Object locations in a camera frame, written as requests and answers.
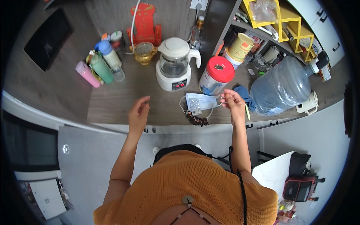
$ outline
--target small white appliance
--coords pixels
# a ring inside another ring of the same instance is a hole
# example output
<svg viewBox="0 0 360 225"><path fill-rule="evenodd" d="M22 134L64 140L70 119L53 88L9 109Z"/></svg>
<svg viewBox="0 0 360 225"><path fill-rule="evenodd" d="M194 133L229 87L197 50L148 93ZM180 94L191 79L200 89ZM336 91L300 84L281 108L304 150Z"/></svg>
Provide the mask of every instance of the small white appliance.
<svg viewBox="0 0 360 225"><path fill-rule="evenodd" d="M191 79L191 58L196 58L200 68L201 56L198 50L190 49L188 43L178 37L164 40L158 48L160 60L156 63L156 79L165 91L178 91L189 85Z"/></svg>
<svg viewBox="0 0 360 225"><path fill-rule="evenodd" d="M313 91L311 92L310 97L306 102L303 102L302 104L296 106L296 111L298 113L305 112L306 114L311 115L314 112L317 112L318 107L319 107L318 96L316 95L316 92Z"/></svg>

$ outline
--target glass kettle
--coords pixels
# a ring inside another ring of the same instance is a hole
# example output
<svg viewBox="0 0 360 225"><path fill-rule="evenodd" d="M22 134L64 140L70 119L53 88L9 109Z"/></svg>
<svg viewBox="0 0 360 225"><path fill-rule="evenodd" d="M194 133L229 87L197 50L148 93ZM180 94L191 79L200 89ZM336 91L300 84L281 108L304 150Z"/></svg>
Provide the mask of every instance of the glass kettle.
<svg viewBox="0 0 360 225"><path fill-rule="evenodd" d="M198 50L190 49L183 39L172 37L164 40L158 48L160 55L160 71L167 78L178 78L190 70L191 58L196 58L200 68L201 56Z"/></svg>

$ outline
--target pink bottle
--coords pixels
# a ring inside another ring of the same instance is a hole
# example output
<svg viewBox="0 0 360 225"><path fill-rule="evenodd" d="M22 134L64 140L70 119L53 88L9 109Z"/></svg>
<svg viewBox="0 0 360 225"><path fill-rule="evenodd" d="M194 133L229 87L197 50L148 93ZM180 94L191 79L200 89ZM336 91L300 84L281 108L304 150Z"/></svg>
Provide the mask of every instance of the pink bottle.
<svg viewBox="0 0 360 225"><path fill-rule="evenodd" d="M91 69L86 65L86 63L80 61L76 65L75 70L93 87L98 88L101 85L100 81L92 74Z"/></svg>

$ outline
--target pill blister pack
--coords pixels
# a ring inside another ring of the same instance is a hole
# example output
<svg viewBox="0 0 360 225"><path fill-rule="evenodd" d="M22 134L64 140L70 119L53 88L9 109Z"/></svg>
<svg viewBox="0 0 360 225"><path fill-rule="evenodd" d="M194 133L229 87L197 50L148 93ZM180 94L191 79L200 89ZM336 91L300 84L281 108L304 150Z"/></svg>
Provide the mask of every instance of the pill blister pack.
<svg viewBox="0 0 360 225"><path fill-rule="evenodd" d="M200 101L197 98L190 98L190 105L189 108L191 109L191 113L193 114L193 116L197 116L202 114L201 109L200 109Z"/></svg>

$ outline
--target pen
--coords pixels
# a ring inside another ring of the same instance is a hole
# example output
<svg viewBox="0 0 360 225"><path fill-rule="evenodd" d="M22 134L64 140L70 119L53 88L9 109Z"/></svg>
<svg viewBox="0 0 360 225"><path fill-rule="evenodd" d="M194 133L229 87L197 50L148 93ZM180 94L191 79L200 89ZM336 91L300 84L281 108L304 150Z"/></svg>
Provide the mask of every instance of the pen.
<svg viewBox="0 0 360 225"><path fill-rule="evenodd" d="M249 108L247 106L247 103L245 103L245 111L246 111L246 115L248 116L248 120L250 121L250 113L249 113Z"/></svg>

